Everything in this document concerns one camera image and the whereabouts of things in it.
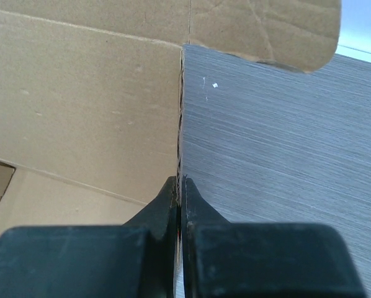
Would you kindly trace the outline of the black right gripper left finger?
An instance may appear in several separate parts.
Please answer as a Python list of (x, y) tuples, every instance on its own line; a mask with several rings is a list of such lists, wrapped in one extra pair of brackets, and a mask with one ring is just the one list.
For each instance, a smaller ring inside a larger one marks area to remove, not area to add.
[(176, 179), (121, 225), (23, 226), (0, 236), (0, 297), (173, 297)]

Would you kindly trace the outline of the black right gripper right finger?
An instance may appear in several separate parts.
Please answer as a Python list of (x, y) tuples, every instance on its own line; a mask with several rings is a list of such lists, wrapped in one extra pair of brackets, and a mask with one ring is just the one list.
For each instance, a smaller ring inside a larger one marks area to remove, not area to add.
[(182, 180), (186, 297), (365, 297), (346, 243), (318, 223), (233, 223)]

